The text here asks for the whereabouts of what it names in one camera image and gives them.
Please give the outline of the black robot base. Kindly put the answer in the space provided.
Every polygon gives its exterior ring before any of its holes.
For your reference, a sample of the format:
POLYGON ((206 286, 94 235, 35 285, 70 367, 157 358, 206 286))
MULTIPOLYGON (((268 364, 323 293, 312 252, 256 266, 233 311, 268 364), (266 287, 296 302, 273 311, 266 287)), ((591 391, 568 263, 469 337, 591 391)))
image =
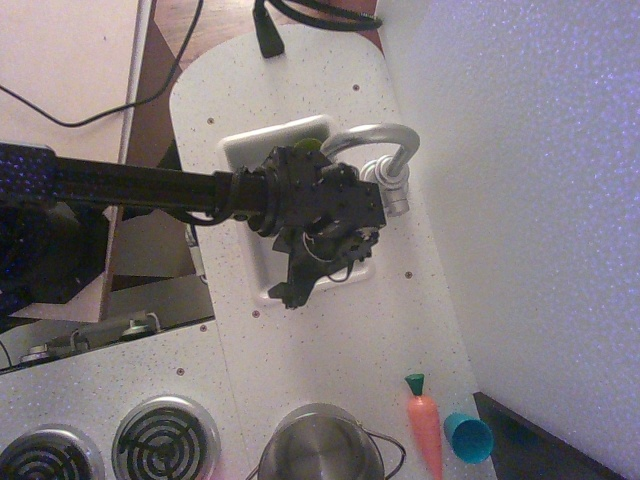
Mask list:
POLYGON ((16 313, 63 305, 105 269, 110 222, 84 206, 1 206, 1 331, 25 325, 16 313))

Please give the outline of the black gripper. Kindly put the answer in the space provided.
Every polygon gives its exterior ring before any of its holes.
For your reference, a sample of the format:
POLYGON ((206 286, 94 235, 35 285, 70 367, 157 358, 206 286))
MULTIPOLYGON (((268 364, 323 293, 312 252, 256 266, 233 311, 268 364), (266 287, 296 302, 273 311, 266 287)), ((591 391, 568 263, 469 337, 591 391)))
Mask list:
POLYGON ((293 147, 274 148, 259 175, 267 185, 259 235, 276 237, 274 250, 288 258, 286 280, 271 287, 268 297, 297 309, 317 282, 315 260, 362 261, 372 255, 386 226, 380 189, 361 180, 351 165, 293 147))

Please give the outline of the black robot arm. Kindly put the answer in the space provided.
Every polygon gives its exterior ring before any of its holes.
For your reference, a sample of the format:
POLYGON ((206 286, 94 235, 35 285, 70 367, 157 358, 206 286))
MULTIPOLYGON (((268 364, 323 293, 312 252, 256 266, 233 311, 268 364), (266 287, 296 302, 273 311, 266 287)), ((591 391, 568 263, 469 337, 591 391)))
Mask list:
POLYGON ((254 169, 210 175, 59 157, 48 147, 1 146, 7 206, 72 202, 159 209, 185 223, 247 222, 288 257, 287 278, 268 291, 286 308, 306 304, 316 283, 372 254, 386 225, 379 187, 320 151, 276 147, 254 169))

